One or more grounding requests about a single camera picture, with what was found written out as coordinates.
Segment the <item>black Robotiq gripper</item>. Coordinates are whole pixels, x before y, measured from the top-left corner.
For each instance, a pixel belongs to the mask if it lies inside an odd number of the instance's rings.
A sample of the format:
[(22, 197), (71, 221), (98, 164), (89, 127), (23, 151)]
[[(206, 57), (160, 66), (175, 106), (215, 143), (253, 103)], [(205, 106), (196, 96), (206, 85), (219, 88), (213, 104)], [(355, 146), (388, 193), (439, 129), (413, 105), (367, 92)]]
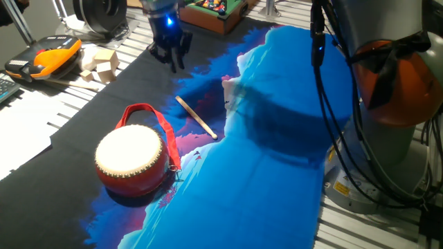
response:
[(183, 56), (190, 50), (192, 33), (182, 31), (180, 21), (176, 14), (166, 14), (161, 17), (148, 18), (154, 42), (148, 46), (148, 51), (157, 61), (167, 64), (173, 73), (176, 73), (176, 66), (172, 60), (172, 49), (161, 47), (178, 46), (177, 62), (180, 69), (184, 69)]

